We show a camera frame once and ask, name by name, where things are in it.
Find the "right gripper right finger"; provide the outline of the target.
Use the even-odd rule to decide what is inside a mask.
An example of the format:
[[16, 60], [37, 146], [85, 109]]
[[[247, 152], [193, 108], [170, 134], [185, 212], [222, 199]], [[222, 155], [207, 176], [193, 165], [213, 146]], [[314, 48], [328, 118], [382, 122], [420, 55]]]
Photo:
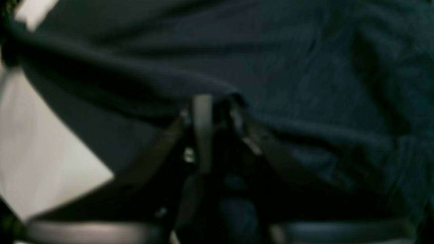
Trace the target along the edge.
[[326, 184], [305, 168], [270, 131], [229, 100], [232, 127], [252, 158], [243, 163], [248, 182], [263, 204], [314, 207], [326, 199]]

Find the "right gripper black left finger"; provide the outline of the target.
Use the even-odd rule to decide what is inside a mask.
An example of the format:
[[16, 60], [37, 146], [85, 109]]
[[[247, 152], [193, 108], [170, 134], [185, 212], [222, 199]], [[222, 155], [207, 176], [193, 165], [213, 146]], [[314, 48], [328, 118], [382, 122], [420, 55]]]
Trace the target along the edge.
[[195, 96], [134, 161], [116, 176], [117, 217], [194, 217], [212, 170], [213, 103]]

